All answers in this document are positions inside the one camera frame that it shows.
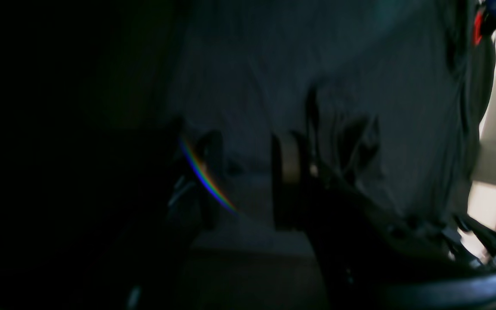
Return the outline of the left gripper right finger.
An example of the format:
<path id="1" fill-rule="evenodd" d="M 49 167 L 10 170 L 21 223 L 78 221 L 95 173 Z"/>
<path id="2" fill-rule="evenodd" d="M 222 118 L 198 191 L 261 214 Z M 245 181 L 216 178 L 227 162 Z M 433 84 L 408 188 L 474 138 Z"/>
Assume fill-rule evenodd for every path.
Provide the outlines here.
<path id="1" fill-rule="evenodd" d="M 304 231 L 317 176 L 309 139 L 297 131 L 274 133 L 270 145 L 274 228 Z"/>

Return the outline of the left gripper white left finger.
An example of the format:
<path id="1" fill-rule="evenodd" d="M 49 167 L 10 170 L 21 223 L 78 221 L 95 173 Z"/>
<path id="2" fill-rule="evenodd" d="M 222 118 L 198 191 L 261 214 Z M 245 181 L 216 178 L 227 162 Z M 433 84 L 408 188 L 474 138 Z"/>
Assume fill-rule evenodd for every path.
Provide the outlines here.
<path id="1" fill-rule="evenodd" d="M 189 215 L 206 231 L 218 227 L 221 210 L 227 209 L 227 197 L 220 186 L 224 175 L 223 135 L 209 131 L 191 141 L 181 136 L 179 159 L 168 210 L 174 215 Z"/>

